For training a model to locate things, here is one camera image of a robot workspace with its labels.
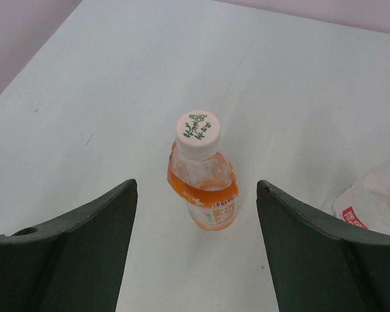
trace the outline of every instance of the bottle cap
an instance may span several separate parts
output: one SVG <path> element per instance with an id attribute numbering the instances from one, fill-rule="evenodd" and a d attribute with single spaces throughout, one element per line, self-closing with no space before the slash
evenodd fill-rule
<path id="1" fill-rule="evenodd" d="M 177 147 L 183 156 L 197 161 L 211 158 L 220 145 L 220 123 L 205 110 L 194 110 L 177 122 Z"/>

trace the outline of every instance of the transparent container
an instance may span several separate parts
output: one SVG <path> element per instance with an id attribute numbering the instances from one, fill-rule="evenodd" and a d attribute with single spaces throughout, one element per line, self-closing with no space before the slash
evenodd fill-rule
<path id="1" fill-rule="evenodd" d="M 237 179 L 219 142 L 218 120 L 204 110 L 190 112 L 178 122 L 168 165 L 170 186 L 195 223 L 211 231 L 228 227 L 237 214 Z"/>
<path id="2" fill-rule="evenodd" d="M 390 161 L 370 170 L 330 204 L 333 216 L 390 235 Z"/>

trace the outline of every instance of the red logo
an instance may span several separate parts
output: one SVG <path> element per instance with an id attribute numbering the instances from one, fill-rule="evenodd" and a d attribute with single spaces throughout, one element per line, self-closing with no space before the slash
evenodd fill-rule
<path id="1" fill-rule="evenodd" d="M 349 207 L 343 211 L 343 218 L 345 222 L 358 226 L 359 228 L 368 229 L 368 227 L 357 218 L 356 213 L 352 207 Z"/>

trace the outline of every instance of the table surface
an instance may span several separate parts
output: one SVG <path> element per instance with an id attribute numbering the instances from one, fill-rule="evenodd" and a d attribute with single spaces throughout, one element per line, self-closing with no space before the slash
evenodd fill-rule
<path id="1" fill-rule="evenodd" d="M 198 229 L 166 182 L 207 109 L 238 217 Z M 320 206 L 390 157 L 390 35 L 209 0 L 85 0 L 0 96 L 0 233 L 138 182 L 117 311 L 277 311 L 255 207 L 267 179 Z"/>

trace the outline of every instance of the wall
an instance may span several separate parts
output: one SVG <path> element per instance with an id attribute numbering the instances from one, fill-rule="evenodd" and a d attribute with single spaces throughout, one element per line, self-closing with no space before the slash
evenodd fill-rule
<path id="1" fill-rule="evenodd" d="M 221 0 L 390 33 L 390 0 Z"/>
<path id="2" fill-rule="evenodd" d="M 0 0 L 0 94 L 81 0 Z"/>

